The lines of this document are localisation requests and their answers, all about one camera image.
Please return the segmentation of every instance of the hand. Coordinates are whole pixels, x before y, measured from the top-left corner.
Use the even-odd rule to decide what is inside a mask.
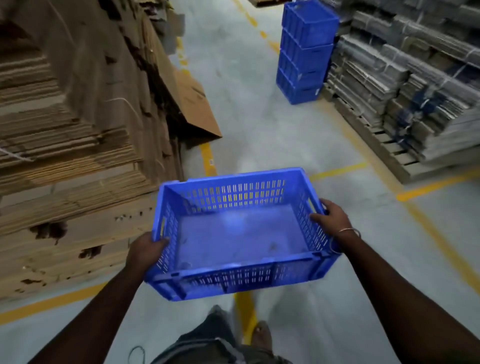
[[[321,198],[320,201],[326,206],[329,214],[310,214],[310,220],[319,224],[329,235],[335,236],[340,230],[352,227],[348,215],[339,205],[330,200]]]
[[[139,273],[143,277],[150,266],[160,258],[167,245],[168,238],[153,242],[150,231],[140,235],[130,245],[125,268],[128,271]]]

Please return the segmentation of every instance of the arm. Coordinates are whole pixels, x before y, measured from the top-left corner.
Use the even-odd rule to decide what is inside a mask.
[[[147,269],[167,240],[153,243],[151,233],[133,242],[122,269],[100,293],[52,339],[30,364],[102,364]]]
[[[366,291],[402,363],[478,363],[480,341],[413,287],[351,228],[346,213],[328,200],[329,215],[311,220],[335,236]]]

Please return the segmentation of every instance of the person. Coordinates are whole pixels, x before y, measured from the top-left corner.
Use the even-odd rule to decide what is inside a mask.
[[[480,363],[480,340],[445,310],[407,282],[353,229],[346,213],[321,200],[328,215],[311,220],[334,236],[349,259],[402,363]],[[130,247],[125,268],[50,341],[31,364],[101,364],[147,269],[167,245],[150,234]],[[272,352],[265,322],[249,346],[238,345],[223,311],[214,307],[206,320],[160,354],[152,364],[289,363]]]

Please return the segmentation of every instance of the forearm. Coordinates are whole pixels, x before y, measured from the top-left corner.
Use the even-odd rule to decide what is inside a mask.
[[[102,364],[141,282],[141,272],[120,271],[30,363]]]
[[[402,362],[448,363],[450,357],[480,359],[480,341],[407,282],[354,232],[340,233],[338,242]]]

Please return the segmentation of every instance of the pallet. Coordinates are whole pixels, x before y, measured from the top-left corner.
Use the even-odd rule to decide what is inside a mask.
[[[449,167],[445,164],[421,163],[404,147],[395,142],[383,128],[370,126],[364,117],[355,115],[353,108],[339,98],[327,83],[322,88],[321,96],[327,101],[334,102],[338,112],[402,184],[434,176]]]
[[[281,5],[292,0],[248,0],[255,8],[266,8],[267,6]]]

